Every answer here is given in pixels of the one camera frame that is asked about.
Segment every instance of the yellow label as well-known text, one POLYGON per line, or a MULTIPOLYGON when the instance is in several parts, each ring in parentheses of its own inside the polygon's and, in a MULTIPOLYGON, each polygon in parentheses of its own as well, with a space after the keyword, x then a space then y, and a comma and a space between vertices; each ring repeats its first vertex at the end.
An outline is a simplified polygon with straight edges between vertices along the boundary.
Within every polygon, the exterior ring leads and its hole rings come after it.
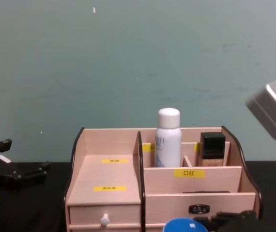
POLYGON ((155 144, 142 144, 143 152, 155 151, 155 144))
POLYGON ((200 151, 200 144, 199 143, 194 145, 194 151, 200 151))
POLYGON ((93 188, 94 192, 102 191, 126 191, 126 186, 95 186, 93 188))
POLYGON ((204 178, 205 170, 175 169, 173 170, 173 175, 175 177, 204 178))
POLYGON ((102 159, 102 163, 128 163, 128 159, 102 159))

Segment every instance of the black table surface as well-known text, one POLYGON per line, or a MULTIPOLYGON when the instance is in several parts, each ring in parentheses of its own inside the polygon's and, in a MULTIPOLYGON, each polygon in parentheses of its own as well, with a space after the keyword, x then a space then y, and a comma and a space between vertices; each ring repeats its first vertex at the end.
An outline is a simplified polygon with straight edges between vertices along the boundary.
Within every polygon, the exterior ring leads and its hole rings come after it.
MULTIPOLYGON (((276 161, 246 164, 263 196, 262 221, 276 228, 276 161)), ((16 165, 26 170, 38 163, 16 165)), ((0 232, 64 232, 62 201, 70 166, 67 162, 52 163, 43 185, 20 192, 0 190, 0 232)))

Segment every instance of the drawer knob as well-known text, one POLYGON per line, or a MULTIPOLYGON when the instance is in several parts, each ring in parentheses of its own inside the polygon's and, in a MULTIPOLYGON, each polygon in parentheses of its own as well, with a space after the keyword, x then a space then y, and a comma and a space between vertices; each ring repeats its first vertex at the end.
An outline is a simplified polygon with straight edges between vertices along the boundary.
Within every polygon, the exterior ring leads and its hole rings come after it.
POLYGON ((106 226, 110 223, 110 220, 108 218, 108 214, 104 214, 104 216, 100 219, 100 224, 102 226, 106 226))

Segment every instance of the blue bottle cap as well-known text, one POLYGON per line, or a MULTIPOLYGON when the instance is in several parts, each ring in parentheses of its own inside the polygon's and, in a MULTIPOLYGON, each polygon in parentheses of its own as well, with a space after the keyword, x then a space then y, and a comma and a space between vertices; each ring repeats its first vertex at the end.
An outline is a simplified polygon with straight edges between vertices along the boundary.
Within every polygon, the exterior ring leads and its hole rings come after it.
POLYGON ((167 222, 163 232, 208 232, 208 230, 193 219, 175 218, 167 222))

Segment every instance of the wooden desk organizer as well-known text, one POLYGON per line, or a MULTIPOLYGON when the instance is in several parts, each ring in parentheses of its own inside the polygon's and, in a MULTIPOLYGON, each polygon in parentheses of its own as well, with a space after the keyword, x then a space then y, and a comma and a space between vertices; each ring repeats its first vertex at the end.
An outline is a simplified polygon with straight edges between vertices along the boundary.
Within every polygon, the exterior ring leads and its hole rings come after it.
POLYGON ((161 232, 173 218, 211 217, 219 211, 255 210, 261 217, 261 194, 238 140, 225 127, 182 128, 180 168, 153 167, 155 131, 81 129, 64 198, 67 232, 161 232), (225 135, 226 166, 191 167, 200 133, 206 131, 225 135), (197 204, 209 205, 210 212, 189 213, 197 204), (110 220, 105 227, 104 214, 110 220))

